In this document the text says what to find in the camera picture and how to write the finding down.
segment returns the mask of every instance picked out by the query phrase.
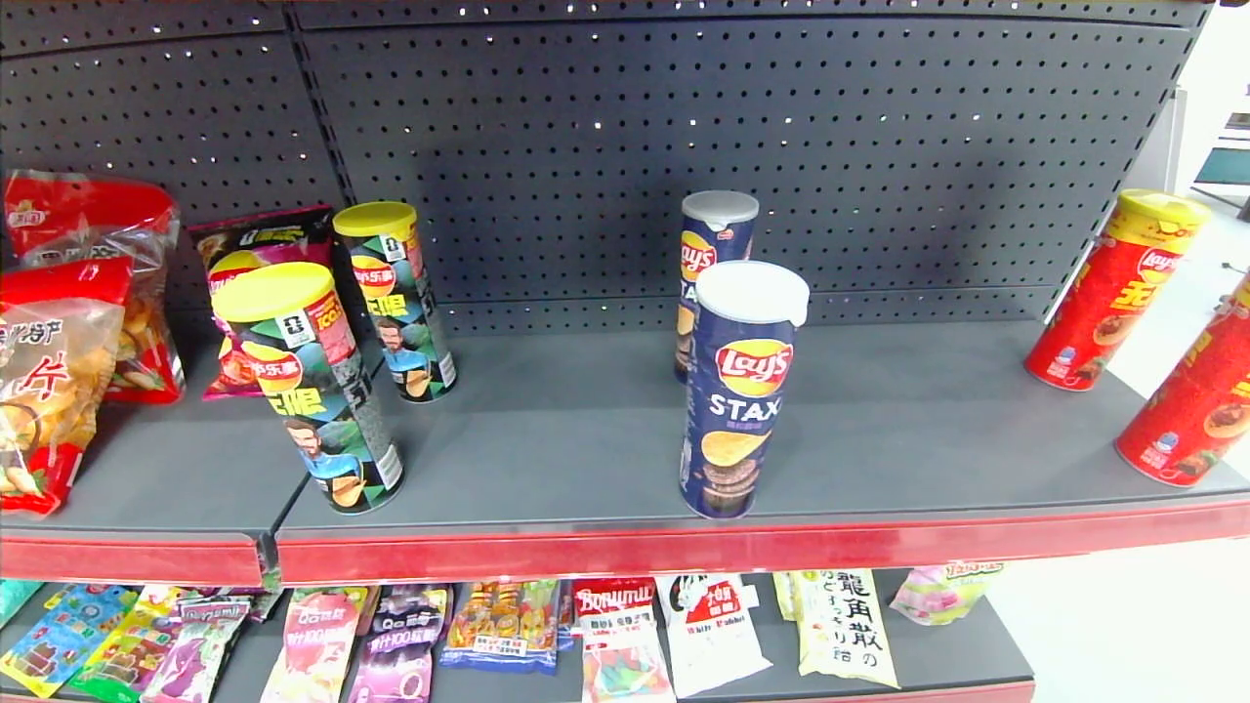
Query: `cartoon man illustration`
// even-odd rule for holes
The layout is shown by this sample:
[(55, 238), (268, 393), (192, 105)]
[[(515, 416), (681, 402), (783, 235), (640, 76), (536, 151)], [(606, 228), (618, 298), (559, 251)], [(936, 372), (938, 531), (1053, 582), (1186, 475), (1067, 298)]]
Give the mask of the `cartoon man illustration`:
[(360, 459), (352, 454), (326, 454), (321, 447), (321, 435), (316, 425), (308, 420), (290, 418), (282, 423), (286, 433), (295, 440), (304, 455), (312, 478), (329, 482), (335, 503), (351, 505), (360, 497), (364, 484), (364, 468)]

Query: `red chip can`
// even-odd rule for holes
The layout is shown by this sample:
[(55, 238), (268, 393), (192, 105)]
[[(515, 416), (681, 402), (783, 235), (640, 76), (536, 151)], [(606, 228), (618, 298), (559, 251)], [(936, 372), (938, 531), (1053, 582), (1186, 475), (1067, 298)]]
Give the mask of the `red chip can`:
[(1250, 429), (1250, 276), (1115, 440), (1169, 485), (1194, 485)]
[(1055, 388), (1092, 388), (1210, 216), (1210, 209), (1186, 198), (1145, 189), (1120, 193), (1025, 369)]

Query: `lower shelf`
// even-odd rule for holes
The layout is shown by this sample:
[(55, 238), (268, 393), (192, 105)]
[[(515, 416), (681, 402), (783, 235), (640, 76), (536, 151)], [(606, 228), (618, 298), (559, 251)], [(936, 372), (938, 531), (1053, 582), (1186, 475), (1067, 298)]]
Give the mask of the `lower shelf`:
[[(989, 603), (981, 602), (962, 620), (940, 628), (918, 625), (886, 608), (906, 570), (876, 573), (882, 615), (895, 669), (902, 690), (838, 677), (798, 674), (799, 647), (794, 623), (781, 619), (776, 607), (772, 579), (768, 574), (750, 574), (760, 607), (751, 610), (764, 655), (772, 667), (728, 685), (700, 693), (689, 700), (700, 703), (804, 702), (819, 700), (880, 700), (902, 703), (1028, 703), (1032, 699), (1034, 680), (1029, 663), (1008, 634), (1002, 622)], [(42, 602), (51, 593), (36, 595), (0, 633), (0, 645), (8, 650), (39, 619)], [(226, 663), (212, 699), (221, 703), (259, 700), (269, 669), (281, 647), (282, 614), (280, 605), (270, 622), (246, 630)], [(668, 657), (668, 643), (665, 642)], [(38, 700), (18, 693), (8, 678), (0, 680), (0, 700)], [(89, 700), (66, 693), (64, 700)], [(465, 700), (511, 700), (514, 703), (578, 703), (581, 700), (580, 652), (560, 654), (556, 675), (501, 674), (470, 669), (435, 668), (431, 703), (462, 703)]]

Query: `colorful chip can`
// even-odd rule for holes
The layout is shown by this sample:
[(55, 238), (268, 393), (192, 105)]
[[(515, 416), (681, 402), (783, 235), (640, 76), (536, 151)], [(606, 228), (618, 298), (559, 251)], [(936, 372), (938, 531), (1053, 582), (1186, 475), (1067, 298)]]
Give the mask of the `colorful chip can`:
[(1250, 429), (1250, 276), (1220, 304), (1185, 357), (1115, 440), (1169, 485), (1194, 485)]
[(364, 203), (335, 215), (334, 229), (351, 254), (351, 271), (400, 397), (411, 403), (438, 400), (456, 382), (456, 365), (434, 308), (416, 209), (406, 203)]
[(751, 230), (760, 201), (735, 190), (704, 190), (681, 200), (681, 299), (678, 301), (678, 352), (674, 370), (685, 383), (694, 339), (695, 281), (718, 261), (751, 258)]
[(272, 264), (212, 295), (261, 392), (340, 513), (386, 503), (404, 478), (330, 269)]
[(1186, 198), (1120, 193), (1025, 369), (1055, 388), (1092, 388), (1210, 216), (1210, 209)]
[(810, 289), (776, 264), (722, 261), (695, 293), (681, 494), (700, 515), (736, 518), (751, 507)]

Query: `white floor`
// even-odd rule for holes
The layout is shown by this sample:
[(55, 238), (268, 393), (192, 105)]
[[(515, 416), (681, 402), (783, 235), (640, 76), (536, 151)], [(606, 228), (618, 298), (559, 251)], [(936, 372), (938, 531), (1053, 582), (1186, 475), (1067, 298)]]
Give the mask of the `white floor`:
[[(1250, 223), (1215, 210), (1110, 369), (1149, 395), (1250, 266)], [(1250, 477), (1250, 442), (1228, 460)], [(1038, 677), (1034, 703), (1250, 703), (1250, 539), (1011, 564), (990, 590)]]

